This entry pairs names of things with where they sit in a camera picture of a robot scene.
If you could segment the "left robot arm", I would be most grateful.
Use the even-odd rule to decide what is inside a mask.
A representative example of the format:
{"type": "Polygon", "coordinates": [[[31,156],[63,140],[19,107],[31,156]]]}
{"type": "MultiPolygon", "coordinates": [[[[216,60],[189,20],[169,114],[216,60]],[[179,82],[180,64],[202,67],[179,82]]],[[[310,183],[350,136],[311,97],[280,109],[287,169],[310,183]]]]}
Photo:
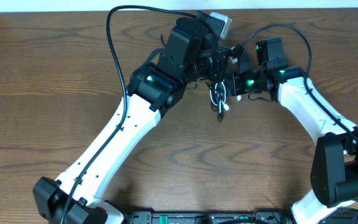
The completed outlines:
{"type": "Polygon", "coordinates": [[[122,223],[124,214],[103,195],[137,143],[183,97],[191,82],[220,81],[229,50],[219,46],[231,26],[223,14],[179,15],[168,40],[153,50],[122,85],[122,100],[87,150],[56,179],[42,177],[33,189],[49,223],[122,223]]]}

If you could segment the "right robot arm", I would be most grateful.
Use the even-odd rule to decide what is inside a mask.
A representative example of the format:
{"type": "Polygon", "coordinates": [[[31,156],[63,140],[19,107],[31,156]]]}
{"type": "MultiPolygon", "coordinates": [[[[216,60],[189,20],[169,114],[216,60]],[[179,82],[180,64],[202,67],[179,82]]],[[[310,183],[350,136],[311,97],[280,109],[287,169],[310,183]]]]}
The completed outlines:
{"type": "Polygon", "coordinates": [[[324,223],[339,212],[358,213],[358,126],[343,117],[314,87],[306,72],[291,67],[281,39],[256,44],[258,70],[245,50],[236,46],[231,60],[238,70],[225,78],[229,96],[270,94],[304,127],[316,149],[310,173],[311,190],[290,207],[293,223],[324,223]]]}

